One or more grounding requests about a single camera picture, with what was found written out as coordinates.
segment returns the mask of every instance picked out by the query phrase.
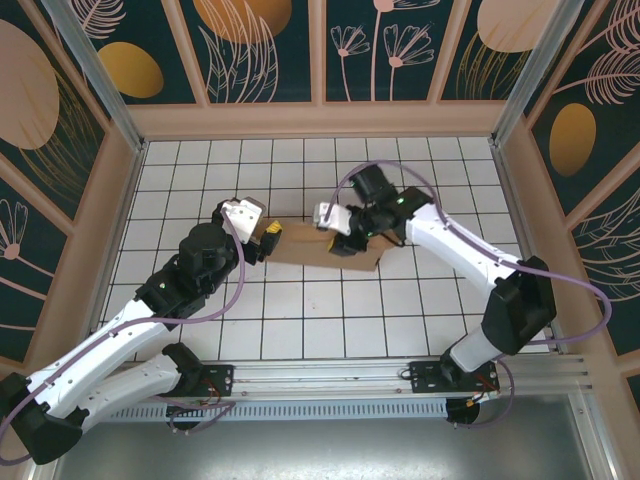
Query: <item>dark green wallpaper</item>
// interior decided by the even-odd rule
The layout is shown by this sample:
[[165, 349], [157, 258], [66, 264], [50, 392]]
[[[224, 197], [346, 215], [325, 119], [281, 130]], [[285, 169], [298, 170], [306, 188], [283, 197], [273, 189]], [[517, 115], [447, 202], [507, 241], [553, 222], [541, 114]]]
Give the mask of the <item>dark green wallpaper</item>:
[[307, 0], [195, 2], [180, 6], [211, 103], [311, 101]]
[[0, 180], [0, 356], [24, 360], [66, 240]]
[[613, 303], [609, 334], [618, 355], [640, 348], [640, 170], [574, 230], [589, 280]]
[[611, 1], [533, 126], [565, 214], [640, 141], [640, 9]]
[[[518, 30], [526, 27], [511, 20], [508, 8], [492, 8], [488, 15], [490, 22], [480, 24], [485, 38], [493, 38], [501, 46], [500, 51], [485, 45], [478, 21], [483, 3], [486, 4], [485, 8], [492, 8], [493, 4], [504, 7], [506, 2], [472, 0], [442, 100], [506, 100], [531, 54], [534, 44], [529, 44], [526, 50], [519, 48], [522, 39]], [[511, 8], [520, 10], [534, 7], [530, 12], [533, 18], [536, 16], [535, 7], [539, 7], [540, 2], [512, 0], [512, 5]], [[500, 18], [502, 13], [505, 14], [504, 19]], [[533, 38], [532, 34], [539, 31], [530, 33], [526, 36]]]
[[328, 0], [327, 101], [374, 100], [372, 81], [375, 100], [426, 100], [452, 3], [411, 5], [379, 12], [371, 2]]
[[0, 154], [73, 219], [104, 131], [16, 0], [0, 38]]
[[531, 109], [533, 109], [535, 104], [538, 102], [538, 99], [542, 94], [542, 90], [544, 90], [545, 87], [547, 86], [547, 80], [553, 74], [555, 69], [558, 68], [558, 64], [562, 60], [562, 57], [564, 57], [564, 54], [566, 53], [567, 48], [569, 48], [569, 45], [573, 41], [573, 38], [576, 36], [576, 33], [578, 33], [578, 30], [580, 29], [582, 22], [584, 22], [584, 18], [587, 16], [589, 11], [591, 10], [591, 7], [593, 6], [594, 1], [595, 0], [585, 0], [584, 3], [582, 4], [582, 8], [580, 9], [580, 14], [578, 15], [578, 18], [576, 19], [576, 21], [574, 22], [573, 27], [571, 27], [571, 30], [569, 30], [569, 33], [564, 38], [562, 45], [560, 46], [560, 48], [558, 49], [558, 52], [556, 53], [555, 59], [551, 62], [551, 65], [549, 65], [549, 68], [547, 69], [544, 76], [542, 77], [542, 80], [540, 80], [540, 84], [538, 85], [538, 88], [536, 89], [535, 92], [533, 92], [533, 95], [529, 99], [529, 103], [527, 103], [527, 106], [524, 108], [524, 114], [526, 116], [529, 116]]

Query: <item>flower illustration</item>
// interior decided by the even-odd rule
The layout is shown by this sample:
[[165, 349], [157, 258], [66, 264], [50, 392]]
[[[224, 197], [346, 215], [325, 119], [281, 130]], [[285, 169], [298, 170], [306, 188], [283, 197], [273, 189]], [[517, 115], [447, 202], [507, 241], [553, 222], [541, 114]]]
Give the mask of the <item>flower illustration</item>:
[[440, 3], [440, 0], [373, 0], [376, 10], [382, 13], [393, 10], [417, 10], [419, 8], [433, 7]]
[[349, 95], [349, 87], [347, 85], [347, 72], [344, 66], [345, 57], [351, 55], [360, 55], [371, 50], [369, 42], [366, 42], [366, 35], [360, 27], [346, 27], [344, 32], [342, 27], [333, 27], [331, 29], [331, 39], [340, 55], [340, 63], [342, 65], [342, 81], [344, 83], [344, 91], [347, 94], [347, 101], [351, 101]]
[[394, 10], [418, 10], [420, 8], [438, 5], [440, 0], [373, 0], [373, 6], [378, 11], [376, 25], [373, 30], [373, 55], [371, 55], [371, 101], [376, 100], [376, 53], [378, 51], [378, 31], [383, 13]]
[[389, 100], [393, 100], [393, 81], [396, 68], [408, 65], [419, 65], [431, 62], [434, 58], [429, 27], [406, 27], [398, 37], [398, 25], [384, 29], [384, 46], [391, 65], [391, 84], [389, 86]]
[[[0, 200], [0, 260], [18, 260], [40, 273], [53, 277], [53, 273], [34, 265], [20, 256], [20, 244], [24, 238], [28, 218], [29, 209], [22, 203], [16, 202], [12, 212], [9, 202], [4, 198]], [[0, 283], [40, 300], [47, 298], [46, 295], [3, 277], [0, 277]]]
[[0, 200], [0, 255], [7, 260], [20, 256], [20, 242], [27, 228], [29, 210], [16, 202], [13, 214], [6, 199]]

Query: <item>floral wallpaper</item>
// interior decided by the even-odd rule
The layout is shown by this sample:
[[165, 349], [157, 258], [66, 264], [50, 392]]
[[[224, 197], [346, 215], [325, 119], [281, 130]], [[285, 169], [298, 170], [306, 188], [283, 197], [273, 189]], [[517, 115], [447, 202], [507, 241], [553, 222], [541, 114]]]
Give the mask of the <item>floral wallpaper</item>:
[[426, 100], [451, 6], [328, 0], [326, 100]]
[[66, 240], [0, 180], [0, 356], [24, 360]]
[[180, 0], [211, 103], [311, 101], [307, 0]]
[[614, 302], [609, 334], [618, 355], [640, 349], [640, 170], [573, 230], [589, 280]]
[[565, 214], [640, 141], [640, 4], [612, 0], [532, 128]]
[[0, 157], [75, 217], [104, 131], [16, 0], [0, 3]]

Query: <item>line drawing of plant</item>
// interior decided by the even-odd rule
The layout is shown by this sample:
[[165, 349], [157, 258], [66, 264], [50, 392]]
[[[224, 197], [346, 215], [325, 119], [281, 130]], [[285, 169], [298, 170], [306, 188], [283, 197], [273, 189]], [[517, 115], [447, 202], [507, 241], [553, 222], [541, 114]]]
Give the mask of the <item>line drawing of plant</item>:
[[[77, 205], [91, 173], [99, 142], [73, 87], [56, 71], [60, 92], [58, 125], [49, 141], [34, 150], [20, 148], [27, 165], [50, 190]], [[33, 105], [34, 111], [43, 107]]]
[[378, 13], [373, 29], [373, 52], [371, 55], [371, 101], [376, 101], [376, 57], [378, 50], [378, 34], [380, 32], [380, 20], [383, 13], [394, 10], [419, 10], [421, 8], [433, 7], [440, 3], [440, 0], [373, 0], [373, 6]]
[[[271, 102], [278, 88], [278, 52], [269, 25], [264, 19], [256, 19], [245, 2], [244, 16], [230, 0], [221, 0], [224, 16], [229, 26], [210, 0], [202, 6], [216, 31], [223, 35], [209, 35], [202, 27], [202, 34], [209, 52], [209, 72], [205, 86], [214, 103], [255, 103], [264, 95]], [[222, 37], [233, 39], [226, 42]]]
[[554, 90], [553, 95], [578, 85], [584, 85], [587, 98], [593, 103], [623, 105], [640, 86], [640, 0], [618, 0], [607, 28], [585, 43], [583, 52], [606, 37], [611, 50], [600, 55], [587, 77]]
[[577, 85], [585, 86], [591, 103], [623, 105], [623, 99], [632, 96], [640, 86], [640, 50], [611, 50], [594, 62], [587, 78], [557, 88], [553, 93]]
[[346, 27], [344, 32], [342, 27], [333, 27], [331, 29], [331, 40], [340, 56], [340, 65], [342, 67], [342, 82], [344, 83], [344, 93], [347, 95], [347, 101], [351, 101], [349, 95], [349, 85], [347, 83], [347, 71], [344, 65], [344, 59], [353, 55], [360, 55], [371, 50], [371, 44], [365, 42], [367, 36], [362, 31], [362, 25], [359, 27]]
[[87, 37], [98, 40], [109, 38], [127, 15], [123, 0], [69, 0], [69, 4]]
[[434, 50], [433, 48], [427, 49], [431, 44], [429, 28], [430, 26], [418, 28], [410, 25], [405, 27], [400, 37], [398, 37], [398, 25], [384, 29], [384, 46], [391, 66], [390, 101], [393, 100], [393, 81], [397, 68], [433, 61]]
[[[0, 260], [18, 260], [37, 272], [53, 278], [53, 273], [34, 265], [20, 256], [20, 244], [22, 243], [25, 230], [27, 229], [28, 218], [29, 209], [22, 203], [16, 202], [12, 212], [9, 201], [5, 198], [0, 200]], [[3, 277], [0, 277], [0, 283], [40, 300], [45, 300], [47, 298], [46, 295]]]
[[585, 43], [576, 55], [585, 51], [603, 35], [606, 36], [611, 48], [618, 52], [637, 48], [640, 43], [640, 30], [636, 25], [639, 17], [640, 0], [618, 0], [609, 17], [607, 28]]
[[574, 239], [589, 278], [607, 288], [614, 302], [640, 297], [640, 189], [577, 229]]

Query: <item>yellow tag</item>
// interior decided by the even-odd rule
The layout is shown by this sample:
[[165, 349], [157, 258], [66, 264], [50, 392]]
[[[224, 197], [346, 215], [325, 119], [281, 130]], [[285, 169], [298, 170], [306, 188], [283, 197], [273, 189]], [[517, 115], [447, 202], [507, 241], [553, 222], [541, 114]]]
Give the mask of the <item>yellow tag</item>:
[[278, 233], [280, 230], [282, 230], [282, 225], [277, 220], [267, 227], [268, 233]]

